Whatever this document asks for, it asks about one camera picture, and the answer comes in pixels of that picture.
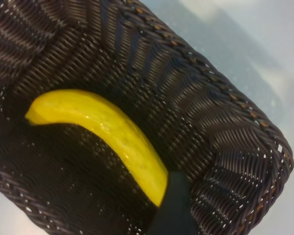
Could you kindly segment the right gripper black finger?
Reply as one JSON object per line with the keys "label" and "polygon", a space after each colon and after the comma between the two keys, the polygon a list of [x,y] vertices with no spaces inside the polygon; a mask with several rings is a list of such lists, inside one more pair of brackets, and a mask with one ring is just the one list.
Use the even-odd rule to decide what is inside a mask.
{"label": "right gripper black finger", "polygon": [[191,215],[189,181],[181,172],[171,172],[163,201],[147,230],[148,235],[197,235]]}

